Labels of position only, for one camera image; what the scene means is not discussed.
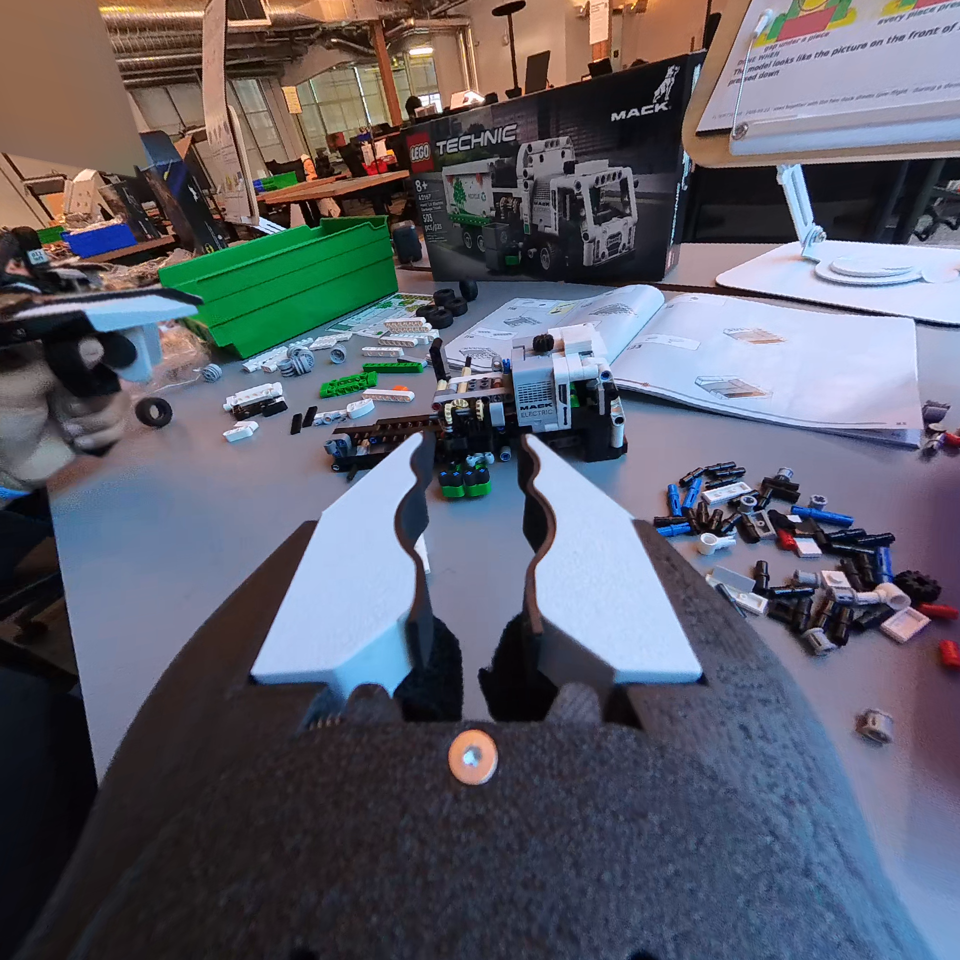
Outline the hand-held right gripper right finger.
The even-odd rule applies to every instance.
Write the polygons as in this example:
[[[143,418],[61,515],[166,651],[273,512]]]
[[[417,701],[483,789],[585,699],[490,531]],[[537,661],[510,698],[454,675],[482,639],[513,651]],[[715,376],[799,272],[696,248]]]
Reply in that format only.
[[[517,476],[533,558],[521,610],[486,667],[491,718],[638,722],[630,688],[699,682],[701,663],[630,511],[532,434]]]

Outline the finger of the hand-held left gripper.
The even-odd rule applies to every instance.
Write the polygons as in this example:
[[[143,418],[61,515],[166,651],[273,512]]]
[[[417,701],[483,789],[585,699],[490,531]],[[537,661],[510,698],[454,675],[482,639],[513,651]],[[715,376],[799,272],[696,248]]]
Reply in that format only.
[[[27,296],[15,304],[15,344],[40,343],[63,385],[116,385],[115,371],[137,359],[119,331],[193,317],[203,304],[164,287]]]

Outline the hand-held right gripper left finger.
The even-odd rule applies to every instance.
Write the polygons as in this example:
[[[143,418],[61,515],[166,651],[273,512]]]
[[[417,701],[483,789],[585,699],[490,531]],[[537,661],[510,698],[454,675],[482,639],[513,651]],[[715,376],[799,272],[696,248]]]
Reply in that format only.
[[[319,684],[334,708],[364,686],[415,721],[462,718],[459,643],[430,603],[417,543],[435,439],[416,432],[322,512],[250,668],[258,685]]]

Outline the dark toy truck set box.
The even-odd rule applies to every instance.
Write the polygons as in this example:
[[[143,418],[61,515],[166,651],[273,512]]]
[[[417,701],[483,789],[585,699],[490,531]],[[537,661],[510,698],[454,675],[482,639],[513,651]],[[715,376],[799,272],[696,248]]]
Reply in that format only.
[[[691,162],[704,51],[426,118],[405,143],[436,282],[660,282]]]

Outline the small blue bin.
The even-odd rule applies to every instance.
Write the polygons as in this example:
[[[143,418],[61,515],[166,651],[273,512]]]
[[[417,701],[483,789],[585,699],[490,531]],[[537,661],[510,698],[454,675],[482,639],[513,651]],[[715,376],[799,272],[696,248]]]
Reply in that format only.
[[[61,240],[81,259],[100,257],[138,246],[131,227],[121,220],[96,222],[83,229],[65,230]]]

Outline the green plastic bin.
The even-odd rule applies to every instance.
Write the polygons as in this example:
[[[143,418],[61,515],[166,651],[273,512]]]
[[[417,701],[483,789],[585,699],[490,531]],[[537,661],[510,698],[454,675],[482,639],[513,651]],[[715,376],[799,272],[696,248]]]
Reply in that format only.
[[[250,358],[398,291],[386,217],[323,219],[158,271],[202,299],[185,325]]]

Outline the green black brick assembly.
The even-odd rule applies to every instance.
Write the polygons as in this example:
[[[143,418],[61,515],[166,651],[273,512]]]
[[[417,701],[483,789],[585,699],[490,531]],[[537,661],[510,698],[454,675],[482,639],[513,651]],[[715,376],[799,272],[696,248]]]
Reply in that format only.
[[[460,462],[449,462],[438,473],[438,489],[447,501],[486,497],[491,492],[491,452],[469,454]]]

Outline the cluster of grey wheel hubs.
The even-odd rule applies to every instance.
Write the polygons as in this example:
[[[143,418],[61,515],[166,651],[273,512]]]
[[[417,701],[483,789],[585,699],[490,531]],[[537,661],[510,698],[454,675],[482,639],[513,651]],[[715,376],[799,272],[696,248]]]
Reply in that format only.
[[[317,356],[326,352],[329,362],[346,362],[346,349],[336,338],[318,338],[314,342],[292,343],[275,361],[276,372],[284,378],[304,376],[315,368]]]

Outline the pile of small toy pieces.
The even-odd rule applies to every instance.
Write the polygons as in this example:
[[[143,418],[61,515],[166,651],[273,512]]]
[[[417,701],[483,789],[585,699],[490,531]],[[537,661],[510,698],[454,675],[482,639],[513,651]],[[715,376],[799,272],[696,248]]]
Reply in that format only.
[[[927,573],[896,569],[895,535],[803,498],[790,467],[754,483],[736,461],[698,465],[666,486],[651,523],[717,562],[704,579],[741,616],[779,624],[810,656],[869,633],[906,645],[929,627],[958,642],[958,601]]]

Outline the toy truck model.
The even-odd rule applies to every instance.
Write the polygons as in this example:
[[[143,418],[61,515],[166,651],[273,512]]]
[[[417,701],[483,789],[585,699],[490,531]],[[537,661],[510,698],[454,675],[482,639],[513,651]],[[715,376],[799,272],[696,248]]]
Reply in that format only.
[[[514,342],[490,370],[474,371],[467,357],[458,376],[438,379],[428,414],[340,426],[324,449],[348,478],[418,433],[435,441],[441,469],[474,453],[508,462],[525,434],[585,462],[618,460],[628,450],[626,415],[607,356],[593,322],[549,328]]]

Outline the white standing sign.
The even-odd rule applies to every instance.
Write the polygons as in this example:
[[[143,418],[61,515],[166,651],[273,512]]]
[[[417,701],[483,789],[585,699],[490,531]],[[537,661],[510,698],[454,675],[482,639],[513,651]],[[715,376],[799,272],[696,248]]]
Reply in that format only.
[[[254,227],[259,222],[249,159],[227,98],[227,2],[205,2],[201,21],[201,102],[211,154],[215,198],[224,219]]]

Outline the wooden work table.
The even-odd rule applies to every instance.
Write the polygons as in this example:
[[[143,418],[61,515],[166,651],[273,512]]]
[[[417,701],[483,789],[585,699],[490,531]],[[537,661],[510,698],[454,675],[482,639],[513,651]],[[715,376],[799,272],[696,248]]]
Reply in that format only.
[[[386,174],[317,179],[265,192],[258,199],[269,206],[299,206],[306,226],[313,229],[322,219],[320,200],[361,196],[371,202],[374,215],[386,216],[385,198],[402,191],[409,177],[409,171],[400,169]]]

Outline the green white sticker sheet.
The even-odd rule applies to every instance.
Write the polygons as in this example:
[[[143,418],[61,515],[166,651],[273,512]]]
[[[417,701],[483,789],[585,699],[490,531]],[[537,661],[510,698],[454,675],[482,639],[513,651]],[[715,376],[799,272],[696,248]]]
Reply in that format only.
[[[432,294],[388,294],[324,325],[322,335],[357,333],[362,330],[384,331],[385,321],[420,319],[417,311],[432,306],[435,306]]]

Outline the instruction booklet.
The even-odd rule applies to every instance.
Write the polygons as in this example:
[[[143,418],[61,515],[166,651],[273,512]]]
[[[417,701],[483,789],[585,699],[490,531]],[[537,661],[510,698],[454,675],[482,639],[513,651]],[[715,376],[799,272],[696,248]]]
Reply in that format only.
[[[592,325],[621,390],[756,422],[918,449],[911,318],[832,314],[630,285],[576,299],[515,297],[445,346],[489,370],[549,330]]]

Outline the white document stand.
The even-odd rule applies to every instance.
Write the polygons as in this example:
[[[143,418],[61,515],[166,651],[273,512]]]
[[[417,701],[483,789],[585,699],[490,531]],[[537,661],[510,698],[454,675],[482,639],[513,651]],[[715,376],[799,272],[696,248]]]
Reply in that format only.
[[[705,168],[774,166],[797,234],[719,286],[958,326],[958,250],[829,239],[803,169],[958,158],[958,2],[727,2],[682,144]]]

